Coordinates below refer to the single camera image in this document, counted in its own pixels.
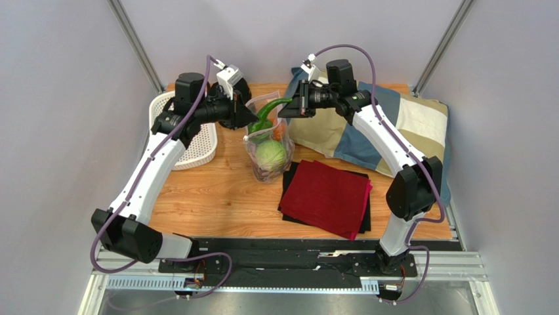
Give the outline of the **green toy bell pepper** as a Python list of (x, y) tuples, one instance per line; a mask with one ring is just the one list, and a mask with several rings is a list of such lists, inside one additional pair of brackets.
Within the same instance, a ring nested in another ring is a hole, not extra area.
[(267, 140), (274, 140), (274, 132), (273, 131), (259, 131), (256, 133), (251, 133), (247, 135), (247, 141), (253, 144), (260, 144)]

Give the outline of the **green toy chili pepper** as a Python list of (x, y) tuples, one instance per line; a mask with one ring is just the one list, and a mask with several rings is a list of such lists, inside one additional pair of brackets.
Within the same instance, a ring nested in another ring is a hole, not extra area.
[(276, 99), (271, 100), (266, 105), (264, 105), (259, 110), (259, 112), (257, 113), (257, 116), (258, 116), (259, 120), (255, 123), (249, 124), (249, 126), (248, 126), (249, 134), (255, 133), (257, 131), (261, 131), (263, 129), (271, 128), (274, 124), (268, 119), (268, 115), (277, 106), (282, 105), (282, 104), (287, 104), (287, 103), (292, 102), (292, 101), (293, 101), (292, 98), (276, 98)]

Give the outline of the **purple toy eggplant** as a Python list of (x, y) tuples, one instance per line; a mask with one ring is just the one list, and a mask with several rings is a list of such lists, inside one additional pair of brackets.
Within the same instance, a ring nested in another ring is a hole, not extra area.
[(267, 170), (256, 164), (252, 165), (252, 169), (255, 178), (260, 182), (272, 182), (285, 172), (283, 167), (276, 167), (275, 169)]

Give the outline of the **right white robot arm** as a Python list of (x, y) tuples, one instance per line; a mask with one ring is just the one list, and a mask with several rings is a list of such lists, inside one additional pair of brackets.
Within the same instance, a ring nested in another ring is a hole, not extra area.
[(311, 118), (319, 109), (336, 113), (359, 131), (387, 162), (394, 177), (386, 202), (392, 214), (375, 248), (374, 267), (381, 274), (397, 271), (410, 250), (410, 239), (427, 212), (440, 200), (443, 164), (426, 157), (388, 120), (372, 90), (359, 89), (347, 59), (326, 65), (327, 83), (309, 56), (301, 64), (307, 74), (300, 79), (292, 100), (280, 111), (282, 118)]

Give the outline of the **green toy cabbage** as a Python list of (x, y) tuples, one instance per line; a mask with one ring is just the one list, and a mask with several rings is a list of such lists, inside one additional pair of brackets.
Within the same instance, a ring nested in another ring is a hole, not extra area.
[(272, 170), (284, 164), (287, 154), (282, 143), (267, 140), (257, 145), (255, 150), (256, 164), (263, 169)]

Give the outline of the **clear zip top bag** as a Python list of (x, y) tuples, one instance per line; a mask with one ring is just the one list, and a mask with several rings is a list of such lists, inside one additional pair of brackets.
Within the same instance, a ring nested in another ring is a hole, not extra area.
[(274, 91), (252, 98), (246, 104), (259, 117), (258, 122), (245, 128), (243, 144), (254, 176), (260, 182), (276, 180), (291, 166), (295, 145), (287, 130), (287, 120), (278, 116), (289, 101)]

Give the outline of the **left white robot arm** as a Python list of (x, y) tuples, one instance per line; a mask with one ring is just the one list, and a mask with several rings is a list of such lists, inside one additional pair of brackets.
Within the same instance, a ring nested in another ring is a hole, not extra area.
[(148, 146), (132, 177), (107, 210), (96, 209), (91, 217), (103, 249), (141, 263), (189, 257), (196, 247), (192, 238), (149, 227), (155, 201), (204, 126), (219, 123), (239, 129), (257, 121), (245, 105), (250, 99), (246, 80), (232, 67), (217, 73), (211, 87), (200, 73), (179, 75), (175, 95), (154, 118)]

